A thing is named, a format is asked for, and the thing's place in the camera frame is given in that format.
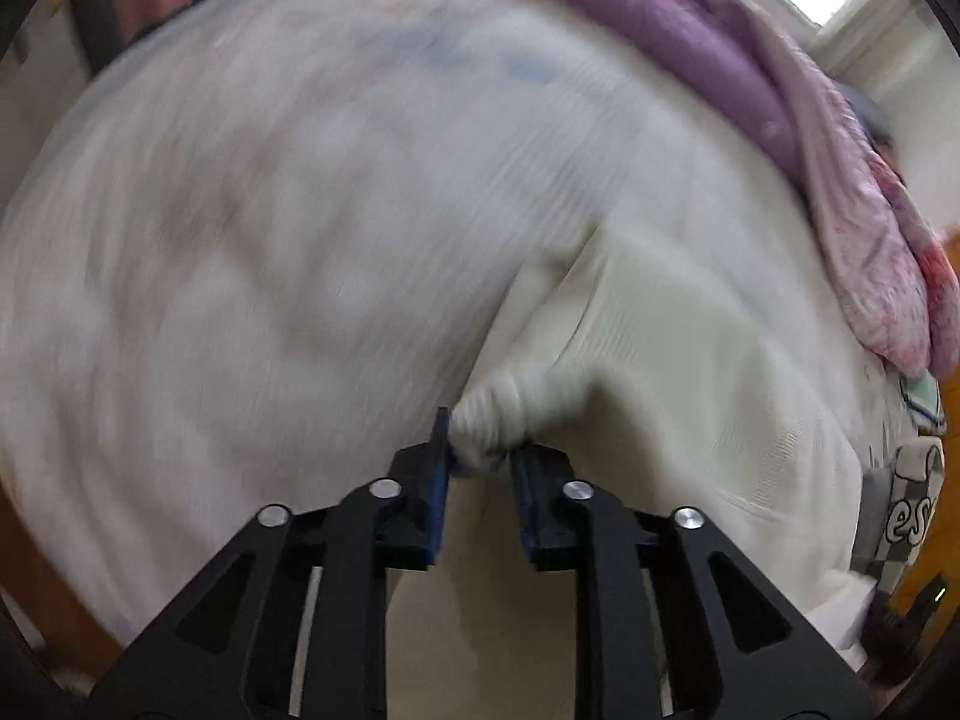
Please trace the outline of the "white fleece bed blanket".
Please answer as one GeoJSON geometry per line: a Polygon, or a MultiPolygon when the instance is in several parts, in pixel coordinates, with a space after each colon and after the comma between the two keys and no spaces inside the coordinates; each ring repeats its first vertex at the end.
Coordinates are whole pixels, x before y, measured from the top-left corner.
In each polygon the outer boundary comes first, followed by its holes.
{"type": "Polygon", "coordinates": [[[331,504],[459,398],[527,262],[685,252],[832,408],[908,418],[799,192],[556,0],[206,0],[93,83],[2,224],[2,483],[132,640],[261,505],[331,504]]]}

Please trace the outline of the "white waffle-knit sweater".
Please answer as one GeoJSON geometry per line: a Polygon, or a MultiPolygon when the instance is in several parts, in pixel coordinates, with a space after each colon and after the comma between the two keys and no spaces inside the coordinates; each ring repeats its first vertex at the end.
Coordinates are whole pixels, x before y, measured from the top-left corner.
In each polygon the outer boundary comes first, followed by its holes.
{"type": "MultiPolygon", "coordinates": [[[[800,367],[676,245],[599,229],[523,266],[455,427],[558,447],[633,509],[695,507],[828,644],[853,642],[872,592],[851,569],[861,463],[800,367]]],[[[569,717],[573,593],[524,559],[505,473],[454,481],[438,564],[387,611],[392,717],[569,717]]]]}

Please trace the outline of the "pink purple floral quilt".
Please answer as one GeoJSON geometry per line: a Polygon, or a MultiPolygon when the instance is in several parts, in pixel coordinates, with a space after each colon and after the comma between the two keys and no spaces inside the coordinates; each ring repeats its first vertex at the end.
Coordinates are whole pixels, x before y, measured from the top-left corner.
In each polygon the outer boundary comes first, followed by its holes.
{"type": "Polygon", "coordinates": [[[841,89],[752,0],[563,0],[734,124],[804,197],[851,332],[908,377],[958,366],[958,280],[841,89]]]}

